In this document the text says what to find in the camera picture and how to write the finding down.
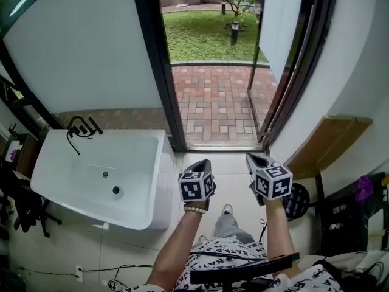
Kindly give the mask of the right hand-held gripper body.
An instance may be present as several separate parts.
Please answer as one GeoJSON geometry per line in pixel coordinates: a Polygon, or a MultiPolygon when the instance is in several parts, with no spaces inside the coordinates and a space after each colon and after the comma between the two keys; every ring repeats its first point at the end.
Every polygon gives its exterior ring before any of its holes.
{"type": "Polygon", "coordinates": [[[291,194],[293,174],[279,162],[273,162],[265,168],[258,168],[250,173],[250,189],[259,206],[265,201],[284,198],[291,194]]]}

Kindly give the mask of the black-framed frosted glass door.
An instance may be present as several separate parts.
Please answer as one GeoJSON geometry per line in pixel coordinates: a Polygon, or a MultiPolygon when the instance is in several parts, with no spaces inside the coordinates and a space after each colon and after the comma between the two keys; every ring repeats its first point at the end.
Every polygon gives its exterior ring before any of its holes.
{"type": "Polygon", "coordinates": [[[266,116],[273,112],[277,88],[288,76],[290,62],[294,59],[293,43],[301,3],[302,0],[262,0],[247,89],[259,142],[266,135],[263,124],[266,116]]]}

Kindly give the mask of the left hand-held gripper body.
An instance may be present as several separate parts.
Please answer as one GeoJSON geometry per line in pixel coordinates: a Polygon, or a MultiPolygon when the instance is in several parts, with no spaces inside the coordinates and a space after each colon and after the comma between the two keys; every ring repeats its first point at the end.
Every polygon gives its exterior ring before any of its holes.
{"type": "Polygon", "coordinates": [[[185,204],[205,202],[205,211],[209,209],[210,197],[214,195],[216,184],[211,172],[184,172],[179,174],[178,185],[181,200],[185,204]]]}

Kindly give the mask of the white printed shirt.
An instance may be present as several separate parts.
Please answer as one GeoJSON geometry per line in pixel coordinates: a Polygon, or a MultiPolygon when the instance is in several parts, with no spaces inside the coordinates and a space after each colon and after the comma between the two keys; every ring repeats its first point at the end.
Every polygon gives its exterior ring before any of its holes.
{"type": "MultiPolygon", "coordinates": [[[[173,292],[222,292],[220,283],[191,284],[193,270],[229,269],[249,263],[244,258],[266,258],[260,242],[244,244],[236,237],[211,238],[191,249],[185,268],[175,283],[173,292]]],[[[343,292],[340,284],[321,265],[288,278],[279,274],[263,292],[343,292]]]]}

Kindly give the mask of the frosted window panel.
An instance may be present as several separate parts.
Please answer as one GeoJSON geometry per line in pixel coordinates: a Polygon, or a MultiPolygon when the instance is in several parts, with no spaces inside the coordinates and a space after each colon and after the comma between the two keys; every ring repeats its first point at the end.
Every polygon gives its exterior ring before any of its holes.
{"type": "Polygon", "coordinates": [[[50,113],[162,106],[135,0],[0,0],[0,31],[50,113]]]}

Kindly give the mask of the grey trouser leg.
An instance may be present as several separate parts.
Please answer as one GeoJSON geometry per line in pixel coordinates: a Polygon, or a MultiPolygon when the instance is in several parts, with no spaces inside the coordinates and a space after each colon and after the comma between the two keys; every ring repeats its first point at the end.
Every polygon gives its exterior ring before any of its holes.
{"type": "Polygon", "coordinates": [[[238,226],[232,214],[222,214],[215,223],[215,236],[218,238],[235,238],[243,244],[255,242],[251,234],[238,226]]]}

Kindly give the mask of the brown cabinet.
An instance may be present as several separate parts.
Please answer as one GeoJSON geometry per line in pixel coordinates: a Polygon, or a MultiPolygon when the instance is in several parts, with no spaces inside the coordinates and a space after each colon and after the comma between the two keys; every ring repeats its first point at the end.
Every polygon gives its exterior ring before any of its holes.
{"type": "Polygon", "coordinates": [[[40,144],[33,136],[20,134],[9,137],[4,158],[14,171],[31,178],[39,151],[40,144]]]}

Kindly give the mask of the white bathtub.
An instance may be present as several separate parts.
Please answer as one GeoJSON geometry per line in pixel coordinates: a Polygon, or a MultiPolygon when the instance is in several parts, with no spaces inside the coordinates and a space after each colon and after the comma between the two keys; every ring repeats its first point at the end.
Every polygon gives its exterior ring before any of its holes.
{"type": "Polygon", "coordinates": [[[105,130],[66,139],[50,130],[38,155],[31,188],[79,214],[123,228],[166,229],[173,193],[174,154],[164,130],[105,130]],[[114,195],[113,187],[120,193],[114,195]]]}

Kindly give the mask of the black office chair base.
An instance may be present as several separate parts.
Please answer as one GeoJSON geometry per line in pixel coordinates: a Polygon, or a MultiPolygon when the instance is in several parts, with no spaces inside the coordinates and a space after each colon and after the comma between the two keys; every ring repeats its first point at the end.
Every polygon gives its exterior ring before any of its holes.
{"type": "Polygon", "coordinates": [[[21,228],[24,233],[27,233],[29,229],[32,226],[36,226],[36,222],[39,221],[44,236],[49,238],[50,234],[46,230],[46,220],[50,219],[58,225],[62,224],[61,220],[47,212],[46,209],[49,203],[50,200],[45,199],[36,193],[15,200],[17,218],[13,224],[14,230],[21,228]]]}

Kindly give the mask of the black bathtub faucet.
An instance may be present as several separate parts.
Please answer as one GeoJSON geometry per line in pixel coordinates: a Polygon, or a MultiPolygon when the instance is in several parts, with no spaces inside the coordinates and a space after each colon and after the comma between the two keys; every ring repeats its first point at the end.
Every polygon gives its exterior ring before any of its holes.
{"type": "Polygon", "coordinates": [[[81,116],[74,116],[71,118],[67,125],[67,134],[66,139],[69,145],[74,149],[77,155],[81,155],[81,153],[76,149],[73,145],[71,139],[74,136],[79,138],[90,138],[96,133],[99,135],[103,134],[103,130],[97,125],[95,120],[91,117],[88,118],[90,124],[88,124],[81,116]]]}

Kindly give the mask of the black chest bar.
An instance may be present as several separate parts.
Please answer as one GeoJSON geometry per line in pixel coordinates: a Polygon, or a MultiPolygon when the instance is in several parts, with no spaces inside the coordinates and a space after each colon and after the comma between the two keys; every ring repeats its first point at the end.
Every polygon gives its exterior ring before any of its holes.
{"type": "Polygon", "coordinates": [[[251,263],[234,268],[190,271],[191,284],[234,283],[280,272],[292,267],[300,258],[298,252],[263,263],[251,263]]]}

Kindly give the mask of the person's right forearm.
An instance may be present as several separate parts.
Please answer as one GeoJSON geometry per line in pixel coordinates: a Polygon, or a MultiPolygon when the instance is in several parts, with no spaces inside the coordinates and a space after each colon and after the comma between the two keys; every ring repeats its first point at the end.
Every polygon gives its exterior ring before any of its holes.
{"type": "Polygon", "coordinates": [[[295,253],[280,199],[264,200],[267,218],[267,257],[269,260],[295,253]]]}

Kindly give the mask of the purple cloth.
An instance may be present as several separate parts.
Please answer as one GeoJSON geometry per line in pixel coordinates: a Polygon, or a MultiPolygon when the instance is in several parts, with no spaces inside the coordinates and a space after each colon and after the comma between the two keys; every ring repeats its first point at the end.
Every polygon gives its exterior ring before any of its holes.
{"type": "Polygon", "coordinates": [[[369,177],[361,176],[356,189],[356,201],[360,202],[370,197],[373,194],[374,186],[369,177]]]}

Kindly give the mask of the person's left forearm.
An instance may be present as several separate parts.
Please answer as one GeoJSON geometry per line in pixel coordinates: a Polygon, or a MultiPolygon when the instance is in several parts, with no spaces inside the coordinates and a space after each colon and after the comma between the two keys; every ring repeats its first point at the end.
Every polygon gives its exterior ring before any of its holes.
{"type": "Polygon", "coordinates": [[[165,291],[172,291],[185,269],[191,247],[203,213],[187,211],[183,214],[174,232],[160,250],[147,280],[165,291]]]}

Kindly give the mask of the green grass lawn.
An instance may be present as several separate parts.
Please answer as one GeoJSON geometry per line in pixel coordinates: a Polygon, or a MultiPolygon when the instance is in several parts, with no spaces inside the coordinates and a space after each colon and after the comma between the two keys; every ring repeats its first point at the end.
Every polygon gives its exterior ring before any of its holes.
{"type": "Polygon", "coordinates": [[[252,61],[258,35],[253,13],[239,17],[238,41],[231,45],[232,12],[191,10],[164,13],[164,28],[171,61],[252,61]]]}

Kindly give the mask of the black shelf unit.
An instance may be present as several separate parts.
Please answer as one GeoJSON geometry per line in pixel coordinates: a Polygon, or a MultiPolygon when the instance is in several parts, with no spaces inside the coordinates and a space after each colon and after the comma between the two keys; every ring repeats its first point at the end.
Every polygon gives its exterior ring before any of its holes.
{"type": "Polygon", "coordinates": [[[317,206],[320,217],[320,249],[323,256],[365,251],[368,249],[369,219],[381,212],[382,223],[380,249],[389,242],[389,197],[384,201],[382,179],[384,172],[367,175],[372,182],[373,194],[363,201],[356,201],[359,180],[327,196],[317,206]]]}

